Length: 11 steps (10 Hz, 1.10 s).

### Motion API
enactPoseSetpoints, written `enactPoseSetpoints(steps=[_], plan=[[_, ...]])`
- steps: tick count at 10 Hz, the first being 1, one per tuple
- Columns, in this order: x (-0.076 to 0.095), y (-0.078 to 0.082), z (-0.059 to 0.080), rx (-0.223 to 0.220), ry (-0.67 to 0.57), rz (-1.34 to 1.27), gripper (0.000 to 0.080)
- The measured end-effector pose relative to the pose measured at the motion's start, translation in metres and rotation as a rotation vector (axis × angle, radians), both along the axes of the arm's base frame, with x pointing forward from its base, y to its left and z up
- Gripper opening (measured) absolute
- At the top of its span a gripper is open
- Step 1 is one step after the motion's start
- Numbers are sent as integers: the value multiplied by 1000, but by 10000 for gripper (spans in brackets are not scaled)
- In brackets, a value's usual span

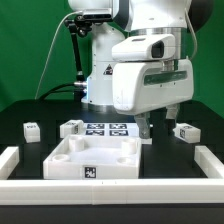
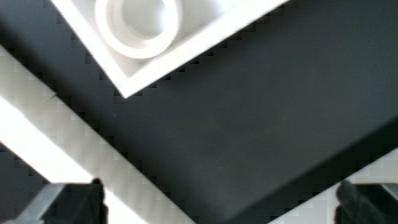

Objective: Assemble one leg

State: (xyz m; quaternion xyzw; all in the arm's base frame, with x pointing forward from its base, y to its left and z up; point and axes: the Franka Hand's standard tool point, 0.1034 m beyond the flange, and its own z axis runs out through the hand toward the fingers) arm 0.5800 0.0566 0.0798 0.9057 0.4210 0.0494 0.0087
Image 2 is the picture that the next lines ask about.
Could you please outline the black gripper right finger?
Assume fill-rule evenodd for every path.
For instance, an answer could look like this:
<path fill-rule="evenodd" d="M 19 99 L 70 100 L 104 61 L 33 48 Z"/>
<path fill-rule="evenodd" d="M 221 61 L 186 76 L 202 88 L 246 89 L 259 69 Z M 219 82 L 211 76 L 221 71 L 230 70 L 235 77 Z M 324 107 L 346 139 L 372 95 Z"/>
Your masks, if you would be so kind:
<path fill-rule="evenodd" d="M 342 182 L 335 224 L 398 224 L 398 184 Z"/>

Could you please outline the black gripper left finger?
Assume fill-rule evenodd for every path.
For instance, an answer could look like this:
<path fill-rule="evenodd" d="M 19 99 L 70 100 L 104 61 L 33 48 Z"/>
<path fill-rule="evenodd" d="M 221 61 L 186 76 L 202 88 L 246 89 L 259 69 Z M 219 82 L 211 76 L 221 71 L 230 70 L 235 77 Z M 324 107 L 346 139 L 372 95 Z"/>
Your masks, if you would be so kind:
<path fill-rule="evenodd" d="M 19 215 L 17 224 L 109 224 L 102 180 L 49 184 Z"/>

